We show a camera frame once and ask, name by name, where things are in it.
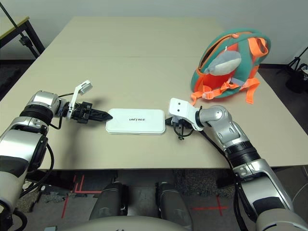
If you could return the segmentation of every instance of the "table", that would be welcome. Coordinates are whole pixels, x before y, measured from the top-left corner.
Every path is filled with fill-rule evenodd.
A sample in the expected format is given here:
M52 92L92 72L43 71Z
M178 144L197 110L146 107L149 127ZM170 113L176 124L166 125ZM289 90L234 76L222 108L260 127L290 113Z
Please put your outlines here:
M208 44L222 32L214 19L75 17L0 102L0 130L20 114L38 90L70 93L86 79L93 89L78 102L93 108L165 111L172 97L190 100L190 80ZM273 167L308 164L308 137L273 90L261 84L255 104L245 93L198 100L225 106ZM50 128L55 169L225 168L228 164L200 134L179 141L173 129L160 136L110 135L105 124L64 121ZM49 155L41 168L50 165Z
M21 31L25 31L31 39L33 45L40 54L45 50L44 45L39 40L38 35L29 22L28 16L12 17ZM7 17L0 17L0 48L19 35L19 31L13 26Z

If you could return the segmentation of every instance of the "backpack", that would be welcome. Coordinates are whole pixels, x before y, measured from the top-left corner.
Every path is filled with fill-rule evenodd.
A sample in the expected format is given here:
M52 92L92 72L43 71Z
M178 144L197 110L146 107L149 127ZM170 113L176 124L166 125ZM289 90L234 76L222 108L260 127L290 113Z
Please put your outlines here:
M194 105L198 98L211 100L247 90L246 102L260 84L255 74L270 51L270 39L254 29L234 29L219 35L207 47L195 70L191 89Z

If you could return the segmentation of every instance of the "white wall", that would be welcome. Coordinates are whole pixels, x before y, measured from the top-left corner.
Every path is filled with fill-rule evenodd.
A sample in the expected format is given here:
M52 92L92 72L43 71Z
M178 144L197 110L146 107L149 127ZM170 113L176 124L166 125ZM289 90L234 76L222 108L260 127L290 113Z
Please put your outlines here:
M2 0L1 2L11 15L30 16L30 22L45 46L51 43L73 16L213 16L226 29L253 27L269 36L272 50L265 63L288 63L308 41L308 0ZM19 44L17 39L0 50L0 59L32 58L30 51Z

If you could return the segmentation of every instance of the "silver robot arm segment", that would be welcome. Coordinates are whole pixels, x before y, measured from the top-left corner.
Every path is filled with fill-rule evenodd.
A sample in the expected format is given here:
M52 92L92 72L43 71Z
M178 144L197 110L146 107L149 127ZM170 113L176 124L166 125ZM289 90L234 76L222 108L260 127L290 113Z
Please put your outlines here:
M169 105L169 113L173 121L185 119L192 124L195 130L202 131L205 127L211 127L217 143L231 164L235 174L238 192L247 215L254 222L264 212L280 209L278 215L283 214L284 221L298 227L298 220L294 220L286 214L293 214L292 200L286 193L276 174L270 168L265 159L262 159L253 147L248 137L240 126L235 123L226 108L215 105L208 109L194 108L186 101L172 98ZM268 228L267 225L277 226L283 224L280 216L272 217L272 223L259 221L259 226Z
M0 136L0 210L12 213L27 172L39 168L46 152L48 126L65 100L38 91Z
M27 172L41 165L48 145L49 125L60 129L62 118L86 124L88 120L112 119L108 113L92 109L91 103L76 103L78 94L91 89L85 81L75 89L73 102L59 98L57 94L38 91L33 95L20 115L15 118L0 136L0 214L9 216L20 197ZM54 117L60 118L59 127L51 124Z

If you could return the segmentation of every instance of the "metal stand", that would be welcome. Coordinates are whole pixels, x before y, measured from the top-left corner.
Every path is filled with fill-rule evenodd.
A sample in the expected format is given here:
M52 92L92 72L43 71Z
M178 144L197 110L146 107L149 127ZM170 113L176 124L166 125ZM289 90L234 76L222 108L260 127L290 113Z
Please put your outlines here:
M286 71L287 68L291 68L292 69L292 66L296 63L295 65L295 69L294 71L297 70L297 67L298 67L298 64L300 62L300 57L308 50L308 47L306 47L303 52L298 56L298 57L295 57L291 62L289 62L288 65L284 66L284 68L280 69L276 74L279 74L281 71Z
M14 20L11 18L11 16L9 15L9 13L6 11L6 9L4 8L4 6L2 5L2 3L0 2L0 7L3 10L3 12L6 14L6 16L9 18L9 20L11 21L11 23L14 25L14 27L16 28L16 30L18 31L18 33L20 34L21 38L20 38L20 43L24 46L27 46L30 51L32 52L32 54L34 55L35 58L38 58L39 55L36 53L36 51L33 48L33 44L31 42L31 40L28 38L28 36L25 36L22 32L22 30L18 27L18 25L14 22Z

